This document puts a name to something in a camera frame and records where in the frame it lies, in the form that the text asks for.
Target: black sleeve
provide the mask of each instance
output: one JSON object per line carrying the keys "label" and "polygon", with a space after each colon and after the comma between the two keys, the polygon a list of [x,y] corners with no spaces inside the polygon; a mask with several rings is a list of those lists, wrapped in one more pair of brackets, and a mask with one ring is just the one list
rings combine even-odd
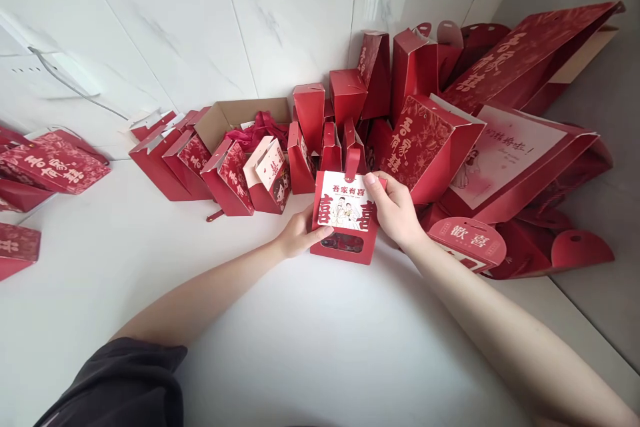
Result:
{"label": "black sleeve", "polygon": [[119,338],[100,348],[36,427],[181,427],[182,391],[173,373],[186,347]]}

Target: white marble wall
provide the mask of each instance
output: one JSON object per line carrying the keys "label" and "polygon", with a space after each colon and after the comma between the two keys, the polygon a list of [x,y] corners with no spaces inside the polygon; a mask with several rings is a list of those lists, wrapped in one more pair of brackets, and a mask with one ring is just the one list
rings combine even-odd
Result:
{"label": "white marble wall", "polygon": [[[487,21],[500,0],[0,0],[26,38],[64,51],[131,116],[218,100],[289,95],[355,66],[362,29],[392,35],[422,21]],[[0,120],[23,131],[65,125],[125,157],[122,121],[82,99],[36,99],[0,73]]]}

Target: wall socket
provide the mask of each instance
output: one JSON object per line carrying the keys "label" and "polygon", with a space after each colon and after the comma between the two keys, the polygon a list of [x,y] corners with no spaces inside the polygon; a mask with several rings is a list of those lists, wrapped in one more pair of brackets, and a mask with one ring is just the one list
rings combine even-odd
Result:
{"label": "wall socket", "polygon": [[[44,53],[42,56],[49,68],[68,84],[87,97],[100,94],[84,69],[64,53]],[[30,55],[8,55],[0,57],[0,72],[8,78],[22,83],[33,95],[42,99],[79,98],[79,95],[55,79],[40,63],[38,57]]]}

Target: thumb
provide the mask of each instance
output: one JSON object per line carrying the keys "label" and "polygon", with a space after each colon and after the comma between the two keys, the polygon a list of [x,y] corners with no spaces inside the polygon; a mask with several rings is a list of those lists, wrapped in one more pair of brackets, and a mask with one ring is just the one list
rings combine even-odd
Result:
{"label": "thumb", "polygon": [[302,237],[302,240],[304,241],[304,245],[305,245],[305,250],[311,247],[312,245],[317,244],[322,239],[329,237],[332,233],[333,233],[333,227],[323,226],[323,227],[317,228],[313,232],[309,232],[308,234],[305,234]]}
{"label": "thumb", "polygon": [[369,195],[373,197],[373,201],[379,206],[383,207],[384,205],[389,205],[389,203],[393,203],[393,201],[387,195],[385,188],[380,183],[378,177],[369,172],[365,175],[365,187],[369,192]]}

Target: white countertop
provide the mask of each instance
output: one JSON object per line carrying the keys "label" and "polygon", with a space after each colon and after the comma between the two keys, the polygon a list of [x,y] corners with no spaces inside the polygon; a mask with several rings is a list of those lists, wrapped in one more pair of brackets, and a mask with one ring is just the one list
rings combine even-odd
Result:
{"label": "white countertop", "polygon": [[[28,216],[40,260],[0,282],[0,426],[32,425],[124,323],[194,275],[270,240],[283,216],[169,202],[132,161]],[[19,216],[0,216],[15,222]],[[370,266],[304,254],[267,274],[178,371],[187,426],[518,426],[519,407],[410,261],[378,237]],[[640,377],[547,278],[492,282],[636,411]]]}

